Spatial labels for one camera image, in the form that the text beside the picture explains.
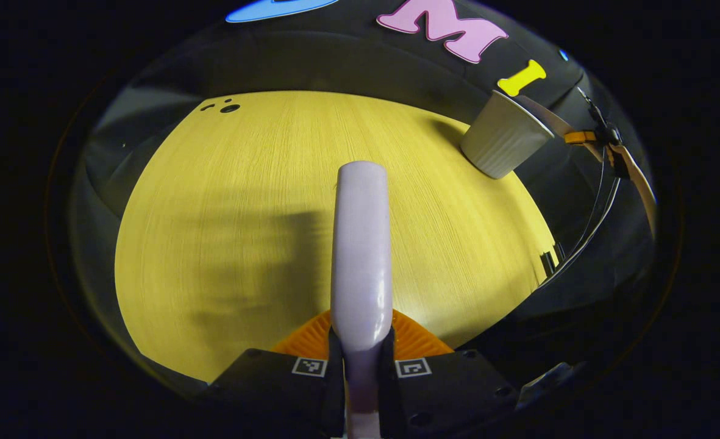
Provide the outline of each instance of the yellow wooden surface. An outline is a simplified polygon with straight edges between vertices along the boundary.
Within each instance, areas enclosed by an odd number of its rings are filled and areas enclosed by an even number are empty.
[[[395,308],[449,346],[546,277],[541,213],[514,173],[463,157],[468,125],[354,95],[232,95],[240,108],[222,113],[226,98],[173,130],[122,219],[118,302],[153,361],[211,381],[328,309],[335,184],[354,160],[387,168]]]

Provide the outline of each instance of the blue letter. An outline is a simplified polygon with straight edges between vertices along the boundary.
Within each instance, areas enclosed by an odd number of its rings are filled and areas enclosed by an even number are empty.
[[[248,6],[232,12],[225,19],[227,23],[243,23],[245,21],[265,20],[277,16],[290,16],[301,12],[318,9],[338,0],[289,0],[289,2],[274,2],[273,0],[259,0]]]

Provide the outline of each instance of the letter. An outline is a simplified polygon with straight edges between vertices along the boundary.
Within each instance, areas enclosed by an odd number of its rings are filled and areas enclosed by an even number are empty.
[[[452,0],[407,0],[397,11],[381,15],[376,21],[383,27],[415,34],[419,32],[416,20],[423,14],[427,14],[427,39],[438,41],[450,35],[463,34],[458,39],[445,42],[444,47],[473,64],[482,61],[480,55],[490,44],[508,37],[500,27],[485,19],[458,20]]]
[[[237,11],[227,15],[227,23],[243,23],[247,21],[265,20],[278,16],[289,16],[301,12],[318,9],[338,0],[290,0],[289,2],[274,2],[273,0],[259,0],[243,6]]]
[[[498,80],[498,87],[500,87],[502,91],[507,92],[507,95],[516,96],[519,94],[519,91],[522,90],[522,87],[525,87],[537,79],[544,79],[546,77],[547,72],[544,72],[544,67],[539,66],[538,62],[530,59],[530,61],[527,62],[527,67],[516,73],[513,77]]]

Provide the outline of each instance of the wire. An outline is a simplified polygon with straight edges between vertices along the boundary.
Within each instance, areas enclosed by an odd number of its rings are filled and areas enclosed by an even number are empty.
[[[603,184],[604,169],[606,167],[606,148],[602,148],[601,156],[601,180],[599,180],[599,189],[596,192],[596,200],[593,202],[593,208],[590,210],[590,217],[588,218],[588,222],[585,223],[585,230],[582,231],[582,235],[579,236],[577,242],[574,243],[574,247],[572,247],[571,250],[568,252],[568,257],[570,257],[574,253],[574,250],[578,247],[579,243],[582,242],[582,238],[585,237],[585,233],[588,233],[588,229],[590,228],[590,221],[593,219],[593,215],[596,214],[596,206],[599,203],[599,198],[601,197],[601,186]]]
[[[599,227],[601,227],[603,220],[606,218],[606,216],[608,215],[608,212],[611,210],[611,206],[614,204],[614,198],[617,195],[618,187],[619,187],[619,178],[615,178],[613,183],[611,183],[610,199],[606,203],[603,215],[601,216],[601,219],[599,219],[599,222],[597,222],[596,227],[594,227],[593,230],[590,232],[588,239],[586,239],[586,241],[582,245],[580,245],[579,248],[577,248],[576,252],[574,252],[572,255],[569,255],[568,259],[566,259],[565,262],[560,264],[560,266],[558,267],[558,270],[555,270],[555,273],[552,273],[552,275],[550,277],[544,279],[544,282],[541,283],[541,285],[539,285],[538,288],[536,288],[536,289],[543,288],[547,284],[552,282],[553,280],[560,277],[560,275],[563,274],[563,272],[565,272],[568,269],[568,267],[571,266],[572,263],[574,263],[574,259],[576,259],[577,256],[580,255],[580,253],[582,253],[583,250],[585,250],[585,247],[587,247],[588,244],[590,244],[590,241],[592,241],[593,237],[596,236],[597,230],[599,230]]]

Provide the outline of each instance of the black background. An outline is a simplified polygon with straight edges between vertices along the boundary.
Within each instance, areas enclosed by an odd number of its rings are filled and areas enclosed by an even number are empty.
[[[666,130],[679,169],[656,171],[681,179],[686,219],[674,289],[641,344],[576,401],[516,433],[720,437],[720,2],[491,6],[579,59],[642,138]],[[84,96],[142,42],[168,47],[234,7],[0,2],[0,434],[244,436],[231,417],[200,423],[92,347],[55,293],[43,232],[51,157]]]

